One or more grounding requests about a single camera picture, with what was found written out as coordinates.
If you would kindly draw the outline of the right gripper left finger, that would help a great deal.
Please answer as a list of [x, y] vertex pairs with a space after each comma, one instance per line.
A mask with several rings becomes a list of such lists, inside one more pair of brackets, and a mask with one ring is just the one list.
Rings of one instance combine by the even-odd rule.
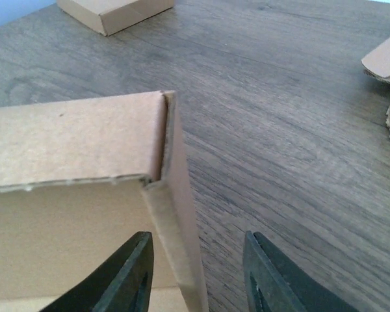
[[42, 311], [147, 311], [153, 266], [152, 234], [139, 231]]

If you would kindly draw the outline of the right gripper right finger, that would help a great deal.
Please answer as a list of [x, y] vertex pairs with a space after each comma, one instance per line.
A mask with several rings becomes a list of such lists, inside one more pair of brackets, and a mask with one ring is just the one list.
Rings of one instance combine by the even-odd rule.
[[250, 311], [357, 311], [316, 282], [260, 232], [246, 232], [242, 255]]

